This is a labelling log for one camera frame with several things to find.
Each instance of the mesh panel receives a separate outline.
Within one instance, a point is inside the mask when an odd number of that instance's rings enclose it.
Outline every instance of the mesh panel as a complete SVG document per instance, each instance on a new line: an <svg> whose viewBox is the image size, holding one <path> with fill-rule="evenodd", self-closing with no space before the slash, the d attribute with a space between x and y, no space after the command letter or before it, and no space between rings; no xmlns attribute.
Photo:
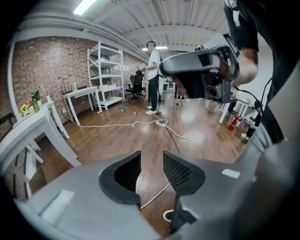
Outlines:
<svg viewBox="0 0 300 240"><path fill-rule="evenodd" d="M136 180L141 172L141 155L118 167L114 178L122 187L135 192Z"/></svg>
<svg viewBox="0 0 300 240"><path fill-rule="evenodd" d="M191 171L187 167L166 154L164 154L164 172L175 191L191 177Z"/></svg>

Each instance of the black sleeve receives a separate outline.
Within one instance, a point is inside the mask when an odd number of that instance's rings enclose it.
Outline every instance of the black sleeve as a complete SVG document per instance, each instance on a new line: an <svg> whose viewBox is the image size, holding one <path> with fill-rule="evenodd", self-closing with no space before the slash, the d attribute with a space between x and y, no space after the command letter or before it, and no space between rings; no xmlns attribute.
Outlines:
<svg viewBox="0 0 300 240"><path fill-rule="evenodd" d="M262 116L261 114L259 113L256 118L254 119L254 122L255 122L255 126L258 127L259 124L261 123L261 119L262 119Z"/></svg>
<svg viewBox="0 0 300 240"><path fill-rule="evenodd" d="M255 25L247 22L239 13L239 22L236 24L233 18L233 10L226 4L224 6L224 12L229 25L230 35L235 41L237 47L251 48L258 51L257 30Z"/></svg>

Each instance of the red fire extinguisher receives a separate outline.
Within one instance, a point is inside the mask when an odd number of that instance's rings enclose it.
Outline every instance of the red fire extinguisher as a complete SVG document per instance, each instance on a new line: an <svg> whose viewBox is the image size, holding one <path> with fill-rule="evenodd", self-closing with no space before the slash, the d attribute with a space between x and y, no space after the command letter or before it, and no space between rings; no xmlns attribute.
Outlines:
<svg viewBox="0 0 300 240"><path fill-rule="evenodd" d="M235 125L238 123L238 121L239 121L239 113L237 113L235 116L234 116L234 118L233 118L233 120L232 120L232 122L231 122L231 124L230 124L230 126L229 126L229 131L233 131L233 129L234 129L234 127L235 127Z"/></svg>

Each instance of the vase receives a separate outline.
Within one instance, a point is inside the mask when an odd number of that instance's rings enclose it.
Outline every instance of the vase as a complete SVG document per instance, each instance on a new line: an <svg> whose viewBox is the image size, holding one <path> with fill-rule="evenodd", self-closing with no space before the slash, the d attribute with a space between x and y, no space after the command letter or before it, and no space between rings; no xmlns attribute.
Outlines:
<svg viewBox="0 0 300 240"><path fill-rule="evenodd" d="M39 111L39 106L38 106L37 101L32 101L32 106L33 106L34 112L37 113Z"/></svg>
<svg viewBox="0 0 300 240"><path fill-rule="evenodd" d="M28 111L28 109L25 109L25 110L22 112L22 115L23 115L23 117L25 117L27 114L29 114L29 111Z"/></svg>
<svg viewBox="0 0 300 240"><path fill-rule="evenodd" d="M30 114L35 113L34 108L33 108L32 105L28 108L28 111L29 111Z"/></svg>

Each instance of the white t-shirt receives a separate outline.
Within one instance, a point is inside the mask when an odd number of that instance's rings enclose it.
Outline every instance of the white t-shirt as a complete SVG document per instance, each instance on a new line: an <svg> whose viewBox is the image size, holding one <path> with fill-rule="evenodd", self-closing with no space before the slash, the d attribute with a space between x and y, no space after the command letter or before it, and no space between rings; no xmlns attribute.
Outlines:
<svg viewBox="0 0 300 240"><path fill-rule="evenodd" d="M157 64L160 63L160 57L159 57L159 55L157 54L157 52L155 50L153 50L151 55L150 55L148 66L151 66L154 63L157 63ZM150 79L156 77L157 74L158 74L158 69L157 68L148 70L147 80L150 80Z"/></svg>

